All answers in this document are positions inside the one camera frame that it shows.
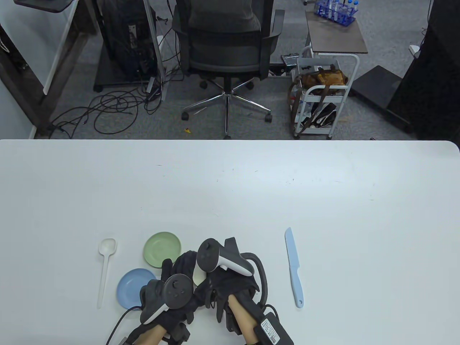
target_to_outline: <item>white cart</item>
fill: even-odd
[[[318,71],[319,67],[324,69],[328,69],[329,65],[333,64],[337,69],[340,69],[340,65],[336,57],[338,56],[348,56],[353,57],[355,59],[355,65],[353,68],[353,72],[351,76],[348,76],[348,83],[344,86],[336,86],[331,85],[331,90],[338,90],[337,95],[335,96],[326,96],[321,109],[318,111],[314,111],[315,117],[317,118],[321,111],[329,104],[340,104],[337,114],[335,117],[334,122],[331,125],[327,125],[324,128],[305,128],[304,124],[308,122],[308,119],[312,116],[312,109],[315,103],[319,103],[321,96],[314,95],[313,92],[315,90],[324,89],[324,85],[317,85],[309,88],[308,90],[302,89],[302,96],[301,101],[299,104],[299,108],[297,114],[295,116],[294,124],[293,124],[293,135],[295,139],[299,139],[300,135],[303,134],[310,134],[310,135],[326,135],[326,139],[332,139],[332,134],[334,132],[335,127],[337,126],[337,122],[340,118],[340,114],[342,113],[343,106],[345,101],[348,97],[348,93],[350,92],[351,85],[356,76],[356,72],[359,66],[359,57],[356,54],[345,54],[345,53],[317,53],[315,54],[311,48],[311,45],[306,46],[302,49],[302,52],[299,56],[307,56],[307,57],[299,57],[297,59],[297,68],[291,71],[292,80],[300,75],[305,73],[302,69],[306,67],[313,67],[316,71]]]

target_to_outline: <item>chair base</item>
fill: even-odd
[[[264,107],[263,105],[260,105],[258,103],[255,103],[251,101],[250,99],[244,98],[242,96],[239,96],[235,93],[237,89],[239,89],[242,86],[245,86],[246,84],[252,83],[254,78],[251,78],[247,81],[241,82],[238,85],[235,85],[234,87],[231,87],[231,78],[230,77],[225,77],[224,78],[224,86],[219,85],[216,83],[214,80],[207,80],[207,82],[214,84],[217,86],[222,92],[219,95],[213,96],[211,98],[204,99],[202,101],[199,101],[197,103],[194,103],[192,105],[189,105],[188,107],[185,107],[182,113],[182,120],[187,121],[189,119],[189,112],[191,110],[197,110],[193,115],[198,114],[201,109],[207,107],[208,105],[212,105],[216,103],[216,101],[225,101],[225,137],[224,139],[231,139],[231,136],[229,135],[229,106],[230,106],[230,100],[235,99],[240,102],[245,103],[246,105],[252,105],[254,107],[257,107],[267,114],[265,115],[265,122],[271,122],[272,121],[272,116],[271,116],[271,110]]]

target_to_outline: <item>plastic knife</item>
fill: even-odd
[[[303,308],[304,291],[302,290],[298,272],[300,267],[299,256],[297,254],[297,248],[295,247],[291,228],[288,228],[284,233],[284,239],[286,240],[287,258],[289,259],[289,272],[291,273],[291,285],[292,292],[294,293],[295,305],[297,308]]]

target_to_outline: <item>brown bag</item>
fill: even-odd
[[[291,93],[294,86],[299,86],[299,83],[302,83],[302,89],[308,90],[309,88],[316,85],[324,85],[324,89],[314,90],[312,93],[315,95],[320,95],[321,99],[316,107],[316,110],[311,117],[307,118],[303,123],[303,128],[308,128],[311,122],[315,119],[316,114],[322,108],[322,104],[326,96],[333,96],[337,93],[338,90],[330,90],[331,85],[346,85],[348,83],[348,77],[343,74],[340,69],[336,69],[334,65],[331,65],[331,69],[319,69],[317,72],[298,75],[294,82],[289,87],[287,92],[287,102],[289,105],[289,110],[291,112],[291,123],[294,125],[295,116],[299,110],[300,97],[302,96],[302,89],[298,88],[295,94],[294,103],[291,107]]]

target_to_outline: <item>chrome chair leg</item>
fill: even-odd
[[[232,96],[235,97],[236,99],[238,99],[238,100],[244,102],[244,103],[247,103],[247,104],[256,106],[256,107],[258,107],[258,108],[260,108],[260,109],[262,109],[262,110],[265,110],[265,111],[268,112],[268,113],[271,112],[270,109],[264,107],[263,105],[260,105],[260,104],[258,104],[258,103],[255,103],[255,102],[251,101],[250,99],[247,99],[247,98],[244,98],[244,97],[235,95],[235,94],[233,94]]]
[[[219,99],[219,98],[222,98],[224,97],[224,94],[221,93],[220,95],[217,95],[217,96],[214,96],[214,97],[211,97],[211,98],[207,98],[207,99],[204,99],[202,101],[199,101],[195,104],[192,104],[192,105],[189,105],[188,107],[185,107],[183,111],[190,111],[192,109],[196,109],[196,108],[203,108],[205,107],[207,104],[209,103],[212,103],[214,102],[215,100]]]
[[[247,81],[242,82],[241,84],[235,85],[235,87],[232,88],[232,92],[235,92],[235,90],[238,90],[240,87],[245,86],[246,84],[250,83],[253,80],[254,80],[254,78],[251,78],[251,79],[249,79]]]
[[[215,86],[217,86],[219,89],[223,90],[224,87],[219,85],[218,83],[216,83],[214,80],[212,79],[209,79],[209,80],[206,80],[206,81],[209,81],[211,84],[214,84]]]
[[[231,139],[229,135],[229,106],[230,106],[230,95],[225,95],[225,137],[224,139]]]

